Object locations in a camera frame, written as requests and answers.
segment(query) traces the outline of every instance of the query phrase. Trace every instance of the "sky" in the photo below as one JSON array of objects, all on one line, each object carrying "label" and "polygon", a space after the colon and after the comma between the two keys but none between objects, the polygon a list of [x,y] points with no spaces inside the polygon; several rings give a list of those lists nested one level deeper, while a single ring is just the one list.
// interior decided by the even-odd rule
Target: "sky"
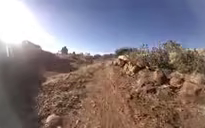
[{"label": "sky", "polygon": [[[67,46],[70,51],[109,53],[143,43],[152,47],[169,39],[184,47],[205,48],[205,0],[19,2],[31,15],[29,19],[34,19],[35,27],[25,30],[34,33],[34,43],[49,51]],[[26,13],[18,12],[20,19],[27,19]]]}]

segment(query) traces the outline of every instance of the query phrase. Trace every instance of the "dirt embankment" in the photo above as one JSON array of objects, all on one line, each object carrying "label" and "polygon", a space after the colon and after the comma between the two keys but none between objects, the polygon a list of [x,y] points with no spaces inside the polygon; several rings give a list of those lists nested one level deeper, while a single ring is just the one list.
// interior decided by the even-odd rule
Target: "dirt embankment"
[{"label": "dirt embankment", "polygon": [[205,128],[205,90],[182,97],[169,80],[140,84],[147,73],[156,74],[144,69],[129,76],[106,62],[50,77],[38,97],[42,127],[56,114],[64,128]]}]

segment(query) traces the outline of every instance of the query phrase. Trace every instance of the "reddish soil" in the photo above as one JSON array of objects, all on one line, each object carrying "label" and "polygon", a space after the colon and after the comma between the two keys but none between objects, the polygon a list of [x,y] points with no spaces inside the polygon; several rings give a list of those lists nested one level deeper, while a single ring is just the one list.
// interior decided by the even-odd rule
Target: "reddish soil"
[{"label": "reddish soil", "polygon": [[55,113],[64,128],[205,128],[205,92],[181,104],[178,90],[150,83],[138,89],[138,79],[102,63],[50,76],[38,96],[42,127]]}]

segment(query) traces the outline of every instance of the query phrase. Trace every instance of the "bush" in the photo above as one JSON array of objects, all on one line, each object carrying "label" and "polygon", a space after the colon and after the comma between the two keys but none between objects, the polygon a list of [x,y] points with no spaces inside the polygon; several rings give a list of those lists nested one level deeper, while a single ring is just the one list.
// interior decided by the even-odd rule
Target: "bush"
[{"label": "bush", "polygon": [[182,73],[203,72],[204,61],[196,50],[183,50],[175,53],[171,64]]},{"label": "bush", "polygon": [[151,50],[148,47],[141,47],[130,53],[129,57],[134,63],[140,61],[151,68],[170,68],[168,53],[162,46],[154,47]]},{"label": "bush", "polygon": [[116,54],[116,56],[120,56],[120,55],[129,54],[129,53],[134,52],[134,51],[137,51],[137,48],[124,47],[124,48],[117,49],[115,51],[115,54]]}]

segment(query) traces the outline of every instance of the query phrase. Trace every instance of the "sun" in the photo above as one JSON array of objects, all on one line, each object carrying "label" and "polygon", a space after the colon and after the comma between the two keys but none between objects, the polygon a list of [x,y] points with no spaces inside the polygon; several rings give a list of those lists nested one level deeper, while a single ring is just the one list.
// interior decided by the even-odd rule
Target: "sun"
[{"label": "sun", "polygon": [[46,47],[55,41],[42,29],[24,3],[18,0],[0,0],[0,39],[15,44],[30,40]]}]

